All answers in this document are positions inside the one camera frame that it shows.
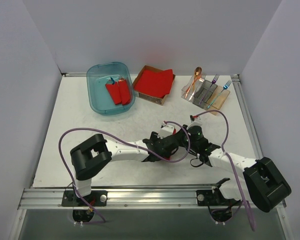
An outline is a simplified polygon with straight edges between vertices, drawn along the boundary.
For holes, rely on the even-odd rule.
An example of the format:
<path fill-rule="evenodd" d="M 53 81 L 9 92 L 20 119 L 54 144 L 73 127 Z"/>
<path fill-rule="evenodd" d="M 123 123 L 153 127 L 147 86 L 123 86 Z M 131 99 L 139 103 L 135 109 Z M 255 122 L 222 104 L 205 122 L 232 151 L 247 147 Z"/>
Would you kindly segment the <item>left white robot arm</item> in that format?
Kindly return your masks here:
<path fill-rule="evenodd" d="M 106 140 L 100 133 L 93 135 L 70 151 L 75 171 L 73 200 L 80 206 L 91 201 L 92 178 L 111 161 L 158 162 L 170 160 L 179 147 L 189 148 L 183 130 L 160 138 L 151 133 L 149 139 L 124 144 Z"/>

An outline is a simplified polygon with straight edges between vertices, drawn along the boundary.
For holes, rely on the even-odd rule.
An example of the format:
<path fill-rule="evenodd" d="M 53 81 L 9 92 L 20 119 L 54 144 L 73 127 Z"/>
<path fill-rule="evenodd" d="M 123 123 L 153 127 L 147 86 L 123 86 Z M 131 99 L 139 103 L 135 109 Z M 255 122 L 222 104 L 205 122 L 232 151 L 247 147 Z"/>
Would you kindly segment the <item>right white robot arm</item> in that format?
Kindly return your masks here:
<path fill-rule="evenodd" d="M 187 127 L 189 139 L 182 138 L 185 146 L 190 143 L 190 150 L 199 156 L 199 160 L 210 166 L 233 172 L 232 166 L 241 181 L 246 199 L 268 213 L 292 193 L 275 163 L 268 157 L 253 159 L 234 153 L 225 154 L 222 148 L 208 141 L 199 125 Z"/>

